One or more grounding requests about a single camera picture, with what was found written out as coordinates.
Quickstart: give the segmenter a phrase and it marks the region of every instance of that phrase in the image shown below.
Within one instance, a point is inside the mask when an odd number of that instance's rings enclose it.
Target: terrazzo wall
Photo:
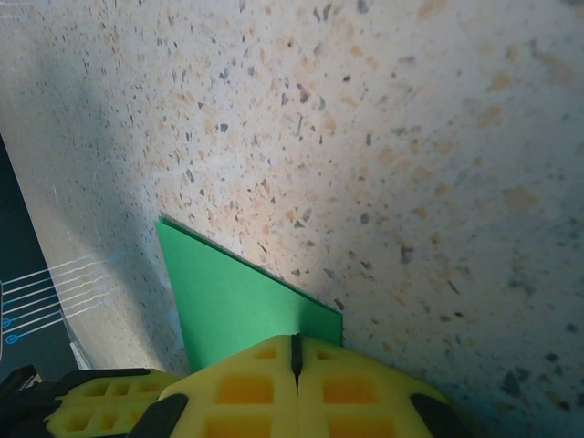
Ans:
[[[582,431],[582,2],[0,17],[0,130],[96,365],[187,371],[167,214],[342,311],[348,347],[435,384],[479,433]]]

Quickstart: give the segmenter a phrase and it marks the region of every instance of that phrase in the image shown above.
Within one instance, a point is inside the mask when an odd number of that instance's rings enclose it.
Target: dark background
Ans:
[[[20,193],[4,142],[0,137],[0,280],[9,281],[46,268],[47,265],[38,245],[37,235],[30,222],[25,201]],[[41,278],[43,276],[36,276],[34,280],[31,279],[30,281],[37,281]],[[18,284],[8,285],[5,289],[10,290],[11,287],[23,286],[26,282],[27,280],[23,280]],[[8,297],[5,296],[5,301],[49,286],[52,286],[52,283],[47,281],[37,287],[15,292]],[[47,300],[39,304],[41,307],[57,303],[54,289],[36,295],[31,299],[40,299],[42,297],[46,297]],[[18,305],[23,305],[27,301],[29,301],[28,298],[18,301]],[[20,313],[26,313],[32,309],[35,309],[35,307],[31,306]],[[60,305],[56,304],[47,312],[55,312],[57,310],[60,310]],[[46,312],[38,312],[31,318],[38,318],[44,314]],[[18,315],[17,312],[8,315],[8,317],[16,315]],[[55,318],[45,319],[43,323]],[[30,319],[21,318],[18,323],[20,324],[27,320]],[[31,324],[26,329],[38,327],[43,323]],[[67,330],[62,322],[31,333],[19,339],[13,345],[6,344],[5,338],[6,335],[2,339],[4,345],[2,359],[0,359],[0,381],[16,368],[31,363],[36,366],[41,376],[47,380],[58,380],[66,372],[78,368],[69,347]]]

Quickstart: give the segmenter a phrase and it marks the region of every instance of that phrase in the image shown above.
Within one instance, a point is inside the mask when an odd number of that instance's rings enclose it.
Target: green card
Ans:
[[[340,313],[179,225],[155,226],[192,371],[275,335],[340,345]]]

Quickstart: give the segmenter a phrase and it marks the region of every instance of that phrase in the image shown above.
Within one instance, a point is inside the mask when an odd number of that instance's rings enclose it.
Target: green plastic sheet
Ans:
[[[155,226],[192,371],[275,335],[340,345],[340,313],[168,219]]]

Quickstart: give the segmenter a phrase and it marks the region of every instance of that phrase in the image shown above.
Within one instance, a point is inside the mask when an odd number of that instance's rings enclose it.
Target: speckled stone surface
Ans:
[[[96,364],[187,370],[167,214],[479,431],[582,431],[580,1],[32,3],[0,130]]]

